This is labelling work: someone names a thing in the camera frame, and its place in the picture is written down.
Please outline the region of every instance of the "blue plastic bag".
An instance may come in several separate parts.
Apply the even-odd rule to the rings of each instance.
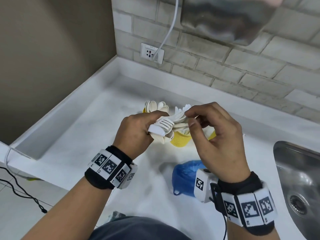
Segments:
[[[206,168],[201,160],[188,161],[178,164],[172,172],[172,186],[174,195],[188,195],[195,197],[193,191],[195,187],[197,170]]]

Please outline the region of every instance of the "bundle of plastic utensils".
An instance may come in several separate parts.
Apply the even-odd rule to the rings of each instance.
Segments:
[[[188,130],[188,118],[184,113],[190,108],[190,104],[187,104],[183,109],[176,107],[174,115],[160,117],[148,129],[152,138],[165,144],[174,138],[174,132]]]
[[[160,110],[160,111],[168,113],[169,107],[168,107],[168,105],[166,105],[165,102],[160,102],[157,104],[155,101],[146,101],[144,103],[144,111],[146,113],[150,113],[150,112],[153,112],[156,110]]]

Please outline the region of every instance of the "white floor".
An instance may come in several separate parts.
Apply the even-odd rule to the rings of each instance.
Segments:
[[[17,191],[22,191],[6,170],[0,169],[0,179],[9,181]],[[68,192],[45,181],[17,179],[27,193],[41,201],[46,210],[50,210]],[[0,181],[0,239],[21,239],[43,216],[32,199],[16,196],[9,184]]]

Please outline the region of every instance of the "outlet cover plate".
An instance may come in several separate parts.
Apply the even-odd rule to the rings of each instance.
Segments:
[[[144,59],[151,60],[155,63],[162,64],[163,57],[165,55],[165,51],[163,49],[161,49],[159,51],[159,53],[157,54],[157,57],[154,60],[152,60],[152,56],[157,52],[157,50],[158,50],[157,47],[141,43],[140,56]]]

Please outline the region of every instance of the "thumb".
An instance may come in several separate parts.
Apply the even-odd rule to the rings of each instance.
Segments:
[[[203,133],[201,124],[196,119],[190,118],[188,124],[191,137],[197,150],[210,144],[205,134]]]

